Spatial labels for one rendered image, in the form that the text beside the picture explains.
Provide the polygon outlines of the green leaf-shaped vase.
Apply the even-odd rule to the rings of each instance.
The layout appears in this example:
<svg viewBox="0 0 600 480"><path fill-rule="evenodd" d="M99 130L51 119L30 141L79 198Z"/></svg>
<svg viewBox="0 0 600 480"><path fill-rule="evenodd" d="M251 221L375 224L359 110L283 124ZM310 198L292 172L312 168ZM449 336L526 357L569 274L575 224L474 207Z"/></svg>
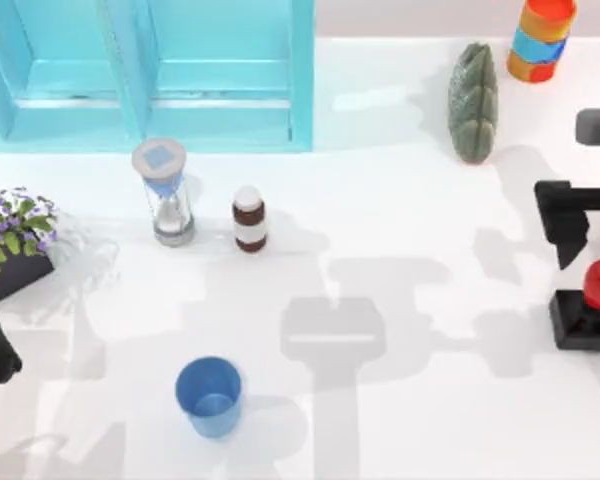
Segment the green leaf-shaped vase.
<svg viewBox="0 0 600 480"><path fill-rule="evenodd" d="M448 130L459 158L481 164L491 154L498 127L498 82L491 47L474 42L456 61L448 88Z"/></svg>

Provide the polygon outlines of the orange and blue cylinder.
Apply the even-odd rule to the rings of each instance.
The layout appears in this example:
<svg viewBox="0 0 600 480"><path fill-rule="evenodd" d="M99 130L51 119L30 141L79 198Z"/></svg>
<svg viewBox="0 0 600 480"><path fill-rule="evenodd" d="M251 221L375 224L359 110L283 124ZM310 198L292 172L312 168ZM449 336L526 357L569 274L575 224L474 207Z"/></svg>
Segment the orange and blue cylinder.
<svg viewBox="0 0 600 480"><path fill-rule="evenodd" d="M508 72L531 84L550 80L576 13L576 0L525 0L507 58Z"/></svg>

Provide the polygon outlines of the brown bottle with white cap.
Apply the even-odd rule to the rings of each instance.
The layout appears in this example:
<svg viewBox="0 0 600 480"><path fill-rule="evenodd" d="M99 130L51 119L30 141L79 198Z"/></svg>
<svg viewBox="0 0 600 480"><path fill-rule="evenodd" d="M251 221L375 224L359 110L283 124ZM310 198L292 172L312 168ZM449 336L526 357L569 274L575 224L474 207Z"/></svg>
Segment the brown bottle with white cap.
<svg viewBox="0 0 600 480"><path fill-rule="evenodd" d="M233 199L232 215L236 245L246 253L256 253L267 242L266 207L260 191L249 185L240 187Z"/></svg>

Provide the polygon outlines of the light blue rack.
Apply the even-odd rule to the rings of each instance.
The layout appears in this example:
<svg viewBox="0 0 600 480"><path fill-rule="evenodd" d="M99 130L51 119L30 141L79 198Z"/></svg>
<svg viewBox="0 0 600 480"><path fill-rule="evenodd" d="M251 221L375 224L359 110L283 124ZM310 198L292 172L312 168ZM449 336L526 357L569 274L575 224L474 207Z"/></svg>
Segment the light blue rack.
<svg viewBox="0 0 600 480"><path fill-rule="evenodd" d="M313 145L315 0L0 0L0 153Z"/></svg>

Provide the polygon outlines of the blue cup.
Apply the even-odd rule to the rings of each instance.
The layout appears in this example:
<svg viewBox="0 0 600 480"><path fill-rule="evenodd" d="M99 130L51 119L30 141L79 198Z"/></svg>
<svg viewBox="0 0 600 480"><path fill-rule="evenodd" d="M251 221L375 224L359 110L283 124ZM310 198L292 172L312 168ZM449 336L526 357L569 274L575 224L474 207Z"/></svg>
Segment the blue cup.
<svg viewBox="0 0 600 480"><path fill-rule="evenodd" d="M231 433L241 416L242 378L230 361L197 358L179 373L175 397L199 435L219 439Z"/></svg>

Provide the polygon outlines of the blue-capped hourglass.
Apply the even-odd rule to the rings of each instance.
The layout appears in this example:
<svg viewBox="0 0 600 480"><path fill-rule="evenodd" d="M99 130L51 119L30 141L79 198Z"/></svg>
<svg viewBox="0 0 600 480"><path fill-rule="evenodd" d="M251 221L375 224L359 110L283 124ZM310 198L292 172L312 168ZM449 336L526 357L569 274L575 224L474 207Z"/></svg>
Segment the blue-capped hourglass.
<svg viewBox="0 0 600 480"><path fill-rule="evenodd" d="M143 180L156 239L168 247L189 243L195 233L184 178L187 152L172 138L144 140L132 153L132 165Z"/></svg>

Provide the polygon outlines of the purple flower plant pot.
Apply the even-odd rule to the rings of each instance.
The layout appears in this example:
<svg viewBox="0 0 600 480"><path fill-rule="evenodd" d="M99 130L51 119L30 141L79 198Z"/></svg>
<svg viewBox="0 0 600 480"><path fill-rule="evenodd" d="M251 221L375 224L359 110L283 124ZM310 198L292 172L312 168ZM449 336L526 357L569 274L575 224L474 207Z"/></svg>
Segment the purple flower plant pot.
<svg viewBox="0 0 600 480"><path fill-rule="evenodd" d="M56 222L53 201L24 187L0 190L0 301L53 272Z"/></svg>

